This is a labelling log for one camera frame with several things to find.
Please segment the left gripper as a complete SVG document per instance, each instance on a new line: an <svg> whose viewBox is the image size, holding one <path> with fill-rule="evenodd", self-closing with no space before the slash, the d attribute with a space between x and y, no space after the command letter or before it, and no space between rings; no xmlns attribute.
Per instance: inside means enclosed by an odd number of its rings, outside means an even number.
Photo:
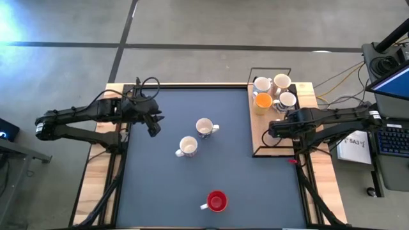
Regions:
<svg viewBox="0 0 409 230"><path fill-rule="evenodd" d="M155 137L160 131L161 127L157 123L159 118L158 104L156 101L145 101L137 104L138 122L148 123L148 133L151 137Z"/></svg>

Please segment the white mug blue leaves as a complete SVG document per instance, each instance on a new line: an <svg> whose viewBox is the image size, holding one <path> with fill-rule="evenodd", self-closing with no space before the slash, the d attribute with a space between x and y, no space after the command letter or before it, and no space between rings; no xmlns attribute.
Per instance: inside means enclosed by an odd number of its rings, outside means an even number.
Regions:
<svg viewBox="0 0 409 230"><path fill-rule="evenodd" d="M281 113L286 113L295 108L297 98L293 93L283 92L278 99L273 101L272 107Z"/></svg>

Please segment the yellow mug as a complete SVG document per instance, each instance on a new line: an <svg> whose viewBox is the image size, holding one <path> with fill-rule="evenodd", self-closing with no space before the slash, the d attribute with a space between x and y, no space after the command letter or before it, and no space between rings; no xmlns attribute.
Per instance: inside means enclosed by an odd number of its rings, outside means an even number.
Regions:
<svg viewBox="0 0 409 230"><path fill-rule="evenodd" d="M257 115L264 115L273 104L273 99L268 93L253 92L253 108Z"/></svg>

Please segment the red white lattice mug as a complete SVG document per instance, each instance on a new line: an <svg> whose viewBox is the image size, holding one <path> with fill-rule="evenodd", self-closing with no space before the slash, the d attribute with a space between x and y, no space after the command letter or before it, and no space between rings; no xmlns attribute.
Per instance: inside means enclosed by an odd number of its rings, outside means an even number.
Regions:
<svg viewBox="0 0 409 230"><path fill-rule="evenodd" d="M186 136L181 139L179 149L175 152L177 157L193 157L197 152L198 143L194 137Z"/></svg>

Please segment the cream pinkish mug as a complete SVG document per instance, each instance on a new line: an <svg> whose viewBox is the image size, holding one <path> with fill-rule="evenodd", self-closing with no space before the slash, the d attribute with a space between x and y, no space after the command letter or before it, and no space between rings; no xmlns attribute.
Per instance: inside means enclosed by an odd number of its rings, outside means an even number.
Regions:
<svg viewBox="0 0 409 230"><path fill-rule="evenodd" d="M281 93L287 91L291 83L292 81L288 75L283 74L283 73L277 74L272 79L272 91L271 91L272 96L276 98Z"/></svg>

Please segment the white bluish mug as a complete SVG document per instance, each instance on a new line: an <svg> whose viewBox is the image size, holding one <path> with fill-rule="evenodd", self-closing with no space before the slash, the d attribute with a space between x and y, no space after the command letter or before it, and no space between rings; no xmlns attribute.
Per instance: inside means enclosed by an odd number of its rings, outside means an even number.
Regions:
<svg viewBox="0 0 409 230"><path fill-rule="evenodd" d="M256 77L253 82L253 96L260 93L268 93L272 87L272 79L266 77Z"/></svg>

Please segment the white mug blue flowers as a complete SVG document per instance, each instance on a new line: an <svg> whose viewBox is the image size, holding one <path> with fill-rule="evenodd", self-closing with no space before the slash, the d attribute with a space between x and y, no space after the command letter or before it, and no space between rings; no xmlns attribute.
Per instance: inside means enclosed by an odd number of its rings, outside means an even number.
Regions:
<svg viewBox="0 0 409 230"><path fill-rule="evenodd" d="M208 118L201 118L196 122L196 130L202 139L209 138L213 133L220 130L219 125L214 125Z"/></svg>

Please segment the blue-grey table mat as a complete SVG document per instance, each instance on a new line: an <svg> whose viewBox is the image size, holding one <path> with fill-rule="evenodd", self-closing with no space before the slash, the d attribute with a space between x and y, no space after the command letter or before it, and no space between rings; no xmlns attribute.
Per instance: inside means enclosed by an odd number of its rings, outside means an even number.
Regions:
<svg viewBox="0 0 409 230"><path fill-rule="evenodd" d="M255 158L244 89L163 89L156 96L164 119L155 137L136 124L130 143L118 227L303 228L295 166L286 158ZM201 118L220 130L202 139ZM177 157L180 141L197 140L193 157ZM227 208L202 210L221 190Z"/></svg>

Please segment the white labelled box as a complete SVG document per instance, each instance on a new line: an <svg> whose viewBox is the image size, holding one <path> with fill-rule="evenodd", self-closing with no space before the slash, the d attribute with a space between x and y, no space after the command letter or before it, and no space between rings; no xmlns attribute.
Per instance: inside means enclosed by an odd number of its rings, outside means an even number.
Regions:
<svg viewBox="0 0 409 230"><path fill-rule="evenodd" d="M340 141L337 145L337 158L371 165L367 132L355 131Z"/></svg>

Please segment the red and white mug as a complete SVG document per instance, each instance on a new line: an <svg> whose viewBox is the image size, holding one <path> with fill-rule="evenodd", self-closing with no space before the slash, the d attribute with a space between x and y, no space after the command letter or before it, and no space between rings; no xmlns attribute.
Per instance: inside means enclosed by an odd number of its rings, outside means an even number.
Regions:
<svg viewBox="0 0 409 230"><path fill-rule="evenodd" d="M210 209L215 213L224 211L228 206L228 197L221 190L214 190L210 192L206 198L206 203L202 204L202 210Z"/></svg>

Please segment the black backlit keyboard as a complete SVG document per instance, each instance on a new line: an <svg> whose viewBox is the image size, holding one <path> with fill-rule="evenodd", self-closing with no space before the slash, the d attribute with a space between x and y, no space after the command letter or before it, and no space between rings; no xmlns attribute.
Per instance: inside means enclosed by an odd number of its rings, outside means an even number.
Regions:
<svg viewBox="0 0 409 230"><path fill-rule="evenodd" d="M409 128L383 127L377 138L381 155L409 157Z"/></svg>

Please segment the computer monitor blue screen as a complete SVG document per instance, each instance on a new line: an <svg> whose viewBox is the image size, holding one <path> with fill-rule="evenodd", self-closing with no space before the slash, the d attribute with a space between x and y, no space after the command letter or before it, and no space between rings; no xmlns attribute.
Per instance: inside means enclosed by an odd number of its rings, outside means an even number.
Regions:
<svg viewBox="0 0 409 230"><path fill-rule="evenodd" d="M409 101L409 60L372 82L366 91Z"/></svg>

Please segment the grey computer cart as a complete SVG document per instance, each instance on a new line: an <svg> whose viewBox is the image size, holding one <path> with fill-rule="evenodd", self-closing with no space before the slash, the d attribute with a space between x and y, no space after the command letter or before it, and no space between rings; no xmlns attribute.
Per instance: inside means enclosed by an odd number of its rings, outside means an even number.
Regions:
<svg viewBox="0 0 409 230"><path fill-rule="evenodd" d="M377 43L362 46L370 84L393 71L409 60L409 47L391 46L386 51L375 51ZM409 128L409 101L390 96L374 94L374 107L380 113L383 127ZM373 132L375 160L378 164L384 186L389 190L409 192L409 157L381 155L378 148L377 132Z"/></svg>

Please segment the black boom pole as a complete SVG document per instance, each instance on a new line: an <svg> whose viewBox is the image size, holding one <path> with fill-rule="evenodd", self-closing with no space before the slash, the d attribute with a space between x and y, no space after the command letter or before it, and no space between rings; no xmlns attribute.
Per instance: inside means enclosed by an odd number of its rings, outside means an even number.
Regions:
<svg viewBox="0 0 409 230"><path fill-rule="evenodd" d="M407 32L409 32L409 27L395 29L374 48L375 51L379 53L386 51L394 42L398 41L398 39Z"/></svg>

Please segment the black device with light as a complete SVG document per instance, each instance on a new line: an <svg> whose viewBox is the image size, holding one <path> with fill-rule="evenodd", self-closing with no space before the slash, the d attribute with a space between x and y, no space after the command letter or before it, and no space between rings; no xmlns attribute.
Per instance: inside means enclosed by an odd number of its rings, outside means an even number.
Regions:
<svg viewBox="0 0 409 230"><path fill-rule="evenodd" d="M20 128L18 126L0 118L0 139L13 142L19 131Z"/></svg>

